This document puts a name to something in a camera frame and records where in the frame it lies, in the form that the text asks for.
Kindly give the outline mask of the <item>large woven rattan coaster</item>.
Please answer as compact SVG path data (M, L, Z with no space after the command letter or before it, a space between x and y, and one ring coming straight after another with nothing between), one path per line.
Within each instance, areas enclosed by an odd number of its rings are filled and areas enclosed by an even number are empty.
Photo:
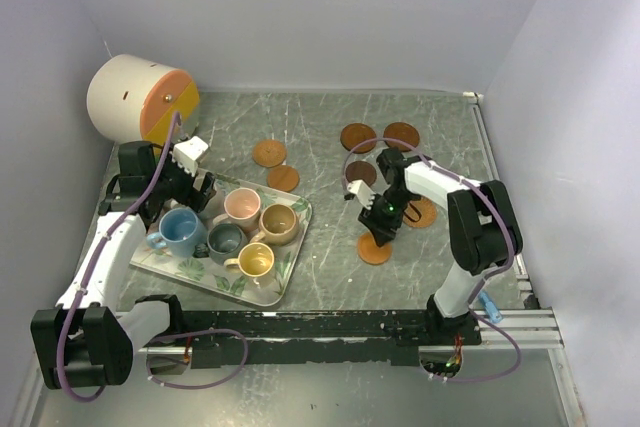
M425 197L410 201L403 213L403 222L412 228L429 227L436 221L436 218L435 204Z

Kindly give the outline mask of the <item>hidden light wood coaster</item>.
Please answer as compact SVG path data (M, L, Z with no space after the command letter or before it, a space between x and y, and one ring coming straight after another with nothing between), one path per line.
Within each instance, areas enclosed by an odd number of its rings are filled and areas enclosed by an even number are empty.
M370 232L362 234L357 241L357 254L360 259L369 265L381 265L392 256L392 244L386 243L378 246Z

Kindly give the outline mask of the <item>beige mug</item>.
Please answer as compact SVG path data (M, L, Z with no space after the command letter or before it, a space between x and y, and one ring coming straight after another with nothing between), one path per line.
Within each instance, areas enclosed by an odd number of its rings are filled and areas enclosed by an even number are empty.
M213 219L217 215L223 212L223 203L224 203L224 192L214 189L214 193L207 201L205 207L197 213L198 217L201 219ZM184 208L183 204L180 204L176 200L167 201L163 209L165 212L176 209L176 208Z

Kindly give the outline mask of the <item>reddish brown wood coaster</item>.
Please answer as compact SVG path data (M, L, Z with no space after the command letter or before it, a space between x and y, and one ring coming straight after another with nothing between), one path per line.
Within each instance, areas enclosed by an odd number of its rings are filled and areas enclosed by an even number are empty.
M393 122L389 124L384 132L385 143L390 148L397 148L401 152L409 152L420 143L420 134L411 124L405 122Z

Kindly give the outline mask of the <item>smooth light wood coaster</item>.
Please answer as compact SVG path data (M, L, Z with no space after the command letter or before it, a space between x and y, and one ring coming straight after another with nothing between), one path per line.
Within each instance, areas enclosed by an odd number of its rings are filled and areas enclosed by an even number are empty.
M293 191L299 184L300 177L298 171L288 165L279 165L269 170L267 175L267 185L283 192Z

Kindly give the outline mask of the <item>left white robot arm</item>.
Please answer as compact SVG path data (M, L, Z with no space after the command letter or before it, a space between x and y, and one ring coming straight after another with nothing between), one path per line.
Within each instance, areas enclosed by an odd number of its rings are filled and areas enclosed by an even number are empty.
M196 179L207 149L197 136L168 147L148 141L119 146L119 171L107 184L80 268L56 305L31 320L46 387L121 385L140 348L154 338L165 346L184 339L187 322L174 294L142 297L123 316L116 306L132 257L165 204L175 201L199 213L213 197L213 175Z

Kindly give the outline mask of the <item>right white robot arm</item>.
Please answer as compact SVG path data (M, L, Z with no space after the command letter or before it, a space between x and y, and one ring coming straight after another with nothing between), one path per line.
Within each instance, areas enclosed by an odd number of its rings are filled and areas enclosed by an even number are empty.
M393 241L412 201L424 197L447 211L449 246L454 263L442 285L427 303L424 331L443 345L459 328L473 328L471 304L486 281L511 268L522 251L520 228L504 184L478 182L455 174L418 154L404 156L386 148L377 164L388 184L384 193L365 182L346 182L345 197L362 206L358 220L372 234L375 245Z

